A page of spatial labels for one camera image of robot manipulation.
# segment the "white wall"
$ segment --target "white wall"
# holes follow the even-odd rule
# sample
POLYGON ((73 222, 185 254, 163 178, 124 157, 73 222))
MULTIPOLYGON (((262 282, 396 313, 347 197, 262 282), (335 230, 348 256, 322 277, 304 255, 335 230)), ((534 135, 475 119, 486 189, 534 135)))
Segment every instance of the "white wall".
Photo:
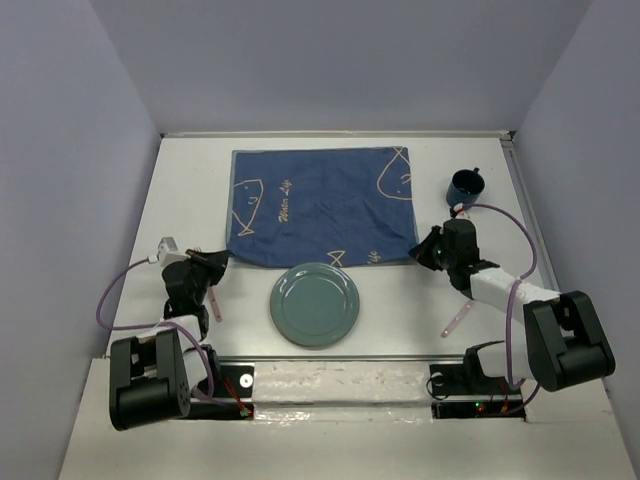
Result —
POLYGON ((636 472, 639 25, 637 0, 595 0, 516 135, 560 286, 591 295, 616 355, 607 385, 636 472))
POLYGON ((1 2, 3 479, 57 478, 104 352, 93 309, 130 255, 158 143, 86 0, 1 2))
POLYGON ((91 0, 160 131, 516 129, 589 0, 91 0))

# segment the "white table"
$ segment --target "white table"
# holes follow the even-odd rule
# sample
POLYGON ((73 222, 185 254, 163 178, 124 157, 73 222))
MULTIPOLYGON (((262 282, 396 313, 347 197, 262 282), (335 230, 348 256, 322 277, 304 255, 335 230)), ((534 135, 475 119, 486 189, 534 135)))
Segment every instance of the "white table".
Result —
MULTIPOLYGON (((444 192, 459 168, 480 167, 487 181, 483 200, 521 217, 495 138, 165 139, 132 260, 153 253, 167 235, 180 247, 224 248, 234 149, 384 145, 409 148, 422 236, 447 219, 444 192)), ((528 247, 515 227, 492 212, 472 215, 482 255, 514 273, 524 271, 528 247)), ((432 420, 424 358, 461 354, 469 345, 502 338, 503 317, 475 307, 442 339, 440 331, 465 302, 445 274, 410 265, 347 272, 362 300, 357 326, 334 347, 308 352, 288 344, 271 325, 267 298, 281 271, 231 264, 216 290, 224 321, 212 322, 209 340, 223 356, 259 360, 252 422, 170 421, 116 432, 108 417, 109 360, 94 360, 60 478, 634 478, 600 381, 542 392, 527 408, 526 423, 432 420), (315 361, 273 360, 299 357, 315 361)), ((145 267, 127 278, 118 325, 160 315, 165 294, 159 273, 145 267)), ((540 283, 540 277, 532 281, 540 283)), ((114 333, 111 340, 125 335, 114 333)), ((526 384, 524 394, 532 387, 526 384)))
MULTIPOLYGON (((522 218, 509 170, 497 138, 289 137, 165 139, 149 187, 131 256, 132 262, 155 253, 163 236, 178 247, 225 248, 231 152, 252 149, 312 149, 406 146, 412 171, 413 203, 420 238, 449 218, 444 195, 452 174, 479 167, 487 188, 486 203, 522 218)), ((506 218, 477 209, 471 213, 484 258, 514 274, 527 270, 531 253, 519 230, 506 218)), ((421 357, 462 354, 473 344, 504 335, 504 315, 476 305, 446 340, 440 333, 466 299, 445 273, 417 264, 353 267, 345 271, 360 294, 360 314, 342 341, 323 350, 289 343, 269 316, 271 288, 285 270, 263 269, 231 261, 215 292, 223 322, 212 322, 208 340, 223 358, 256 357, 421 357)), ((539 275, 532 282, 540 284, 539 275)), ((160 267, 134 270, 126 278, 115 324, 153 322, 160 318, 166 293, 160 267)), ((111 340, 129 336, 114 332, 111 340)), ((514 339, 524 329, 514 327, 514 339)))

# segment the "fish drawing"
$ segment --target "fish drawing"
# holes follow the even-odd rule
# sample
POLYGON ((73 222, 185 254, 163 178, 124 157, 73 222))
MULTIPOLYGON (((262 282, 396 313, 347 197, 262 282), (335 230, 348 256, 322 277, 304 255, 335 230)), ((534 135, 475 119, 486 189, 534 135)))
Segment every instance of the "fish drawing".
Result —
POLYGON ((233 218, 242 226, 242 230, 238 233, 239 237, 256 233, 251 229, 251 225, 260 208, 262 195, 264 195, 264 185, 259 178, 245 180, 233 186, 233 210, 231 213, 233 218))
POLYGON ((382 169, 376 186, 387 198, 411 200, 411 166, 406 148, 394 148, 394 155, 382 169))
POLYGON ((334 250, 332 252, 327 252, 327 255, 333 258, 333 262, 331 262, 331 265, 337 265, 339 267, 342 267, 342 263, 340 262, 340 260, 342 259, 345 253, 347 253, 345 250, 334 250))

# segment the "blue mug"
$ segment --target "blue mug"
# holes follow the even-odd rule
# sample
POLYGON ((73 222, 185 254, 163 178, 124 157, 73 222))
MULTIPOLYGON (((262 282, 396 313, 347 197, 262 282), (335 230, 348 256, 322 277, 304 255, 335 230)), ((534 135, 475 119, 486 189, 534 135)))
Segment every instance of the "blue mug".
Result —
POLYGON ((455 207, 459 203, 475 203, 484 190, 484 178, 478 173, 480 169, 458 170, 453 174, 447 190, 447 203, 455 207))

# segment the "blue napkin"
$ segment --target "blue napkin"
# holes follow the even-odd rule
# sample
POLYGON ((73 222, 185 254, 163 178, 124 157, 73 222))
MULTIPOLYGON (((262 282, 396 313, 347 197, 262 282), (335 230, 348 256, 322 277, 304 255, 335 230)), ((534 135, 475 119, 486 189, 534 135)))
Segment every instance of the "blue napkin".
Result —
POLYGON ((227 249, 264 267, 408 258, 418 243, 403 147, 234 152, 227 249))

